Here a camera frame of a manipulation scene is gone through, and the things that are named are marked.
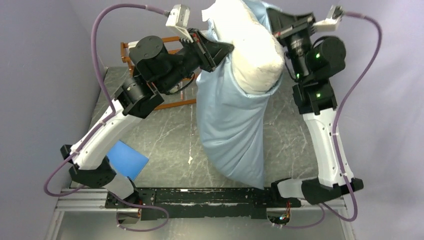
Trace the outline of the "light blue pillowcase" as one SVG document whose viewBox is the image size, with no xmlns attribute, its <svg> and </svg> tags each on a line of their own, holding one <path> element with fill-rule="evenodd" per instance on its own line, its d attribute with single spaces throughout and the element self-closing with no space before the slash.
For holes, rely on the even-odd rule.
<svg viewBox="0 0 424 240">
<path fill-rule="evenodd" d="M 206 22 L 206 38 L 223 42 Z M 215 71 L 202 71 L 196 81 L 199 137 L 208 160 L 219 173 L 233 181 L 263 189 L 264 115 L 270 97 L 281 84 L 283 72 L 269 91 L 246 93 L 233 76 L 231 53 Z"/>
</svg>

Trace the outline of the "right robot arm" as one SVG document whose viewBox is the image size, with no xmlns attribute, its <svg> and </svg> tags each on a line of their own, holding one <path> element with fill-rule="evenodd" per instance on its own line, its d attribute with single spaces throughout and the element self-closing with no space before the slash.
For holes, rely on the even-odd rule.
<svg viewBox="0 0 424 240">
<path fill-rule="evenodd" d="M 311 40 L 316 32 L 336 29 L 341 7 L 332 6 L 322 21 L 316 21 L 313 13 L 294 15 L 271 7 L 266 13 L 274 37 L 286 48 L 292 64 L 292 96 L 309 130 L 318 166 L 316 177 L 273 182 L 270 202 L 282 207 L 289 198 L 297 198 L 316 205 L 362 190 L 364 183 L 351 171 L 337 133 L 340 106 L 330 83 L 346 67 L 345 44 L 334 35 Z"/>
</svg>

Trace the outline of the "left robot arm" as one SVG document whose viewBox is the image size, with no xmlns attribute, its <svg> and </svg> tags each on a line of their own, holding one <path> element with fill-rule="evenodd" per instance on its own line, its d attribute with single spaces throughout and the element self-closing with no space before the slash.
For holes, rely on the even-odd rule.
<svg viewBox="0 0 424 240">
<path fill-rule="evenodd" d="M 134 183 L 111 167 L 107 153 L 125 132 L 164 102 L 163 95 L 170 95 L 173 87 L 197 69 L 213 72 L 234 49 L 230 43 L 207 39 L 195 28 L 188 33 L 192 41 L 182 40 L 176 53 L 169 53 L 155 35 L 142 38 L 129 50 L 132 77 L 117 89 L 112 105 L 79 143 L 61 147 L 62 156 L 72 163 L 69 173 L 74 182 L 105 188 L 126 208 L 138 203 Z"/>
</svg>

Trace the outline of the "white pillow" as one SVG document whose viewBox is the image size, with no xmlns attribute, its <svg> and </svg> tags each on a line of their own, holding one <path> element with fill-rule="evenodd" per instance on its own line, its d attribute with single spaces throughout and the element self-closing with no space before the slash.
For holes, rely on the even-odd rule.
<svg viewBox="0 0 424 240">
<path fill-rule="evenodd" d="M 216 0 L 201 10 L 217 39 L 234 46 L 231 71 L 248 94 L 268 92 L 285 66 L 283 49 L 271 33 L 268 7 L 275 9 L 262 0 Z"/>
</svg>

